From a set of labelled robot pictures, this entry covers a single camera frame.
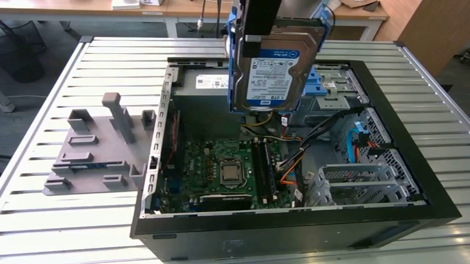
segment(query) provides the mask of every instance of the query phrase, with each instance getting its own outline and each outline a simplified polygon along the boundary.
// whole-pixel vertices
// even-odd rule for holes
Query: sticker
[[[143,15],[163,15],[162,12],[142,12]]]
[[[290,49],[262,49],[259,58],[251,59],[247,99],[255,105],[273,105],[286,100],[293,83],[290,68],[299,61],[299,51]]]
[[[287,117],[282,117],[281,118],[281,124],[282,124],[283,127],[287,127],[287,122],[289,122]]]
[[[371,19],[371,20],[386,20],[387,18],[385,16],[370,16],[369,19]]]
[[[325,88],[337,88],[335,82],[334,81],[323,82],[323,87]]]
[[[198,75],[196,89],[227,89],[228,75]]]
[[[295,198],[297,198],[299,201],[302,201],[303,195],[302,195],[302,192],[299,191],[299,189],[295,189],[294,195],[295,195]]]
[[[314,178],[315,174],[313,172],[307,172],[307,175],[305,178],[305,180],[311,180]]]
[[[70,169],[88,169],[87,165],[75,165],[75,166],[70,166]]]

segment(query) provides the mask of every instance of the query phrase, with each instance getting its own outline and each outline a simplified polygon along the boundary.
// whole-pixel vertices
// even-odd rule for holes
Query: metal table
[[[43,184],[70,129],[66,118],[72,109],[110,115],[100,107],[104,92],[122,94],[131,114],[156,108],[167,57],[223,54],[222,40],[206,38],[96,37],[78,45],[0,177],[4,261],[156,263],[140,241],[128,238],[136,192],[44,196]],[[367,63],[463,217],[381,249],[251,257],[224,263],[469,263],[469,118],[406,48],[390,42],[330,41],[318,58]]]

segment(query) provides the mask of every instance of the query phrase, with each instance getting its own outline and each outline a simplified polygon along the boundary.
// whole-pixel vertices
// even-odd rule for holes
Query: cardboard box
[[[147,4],[150,6],[159,6],[162,3],[163,0],[140,0],[140,4]]]
[[[350,8],[355,8],[355,7],[362,7],[367,4],[371,4],[374,2],[377,2],[377,0],[341,0],[341,2],[347,5]]]

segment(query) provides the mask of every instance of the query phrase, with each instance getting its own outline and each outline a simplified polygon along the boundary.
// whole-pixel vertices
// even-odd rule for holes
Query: yellow wire
[[[261,125],[265,125],[267,122],[270,122],[273,118],[273,112],[270,112],[270,116],[267,117],[267,119],[263,122],[255,123],[255,124],[243,124],[242,127],[258,127]]]

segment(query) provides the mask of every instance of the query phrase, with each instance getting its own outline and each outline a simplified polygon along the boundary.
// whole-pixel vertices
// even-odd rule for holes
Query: white cable
[[[19,97],[38,97],[38,98],[47,98],[47,96],[42,96],[42,95],[14,95],[14,96],[7,96],[7,98],[19,98]]]

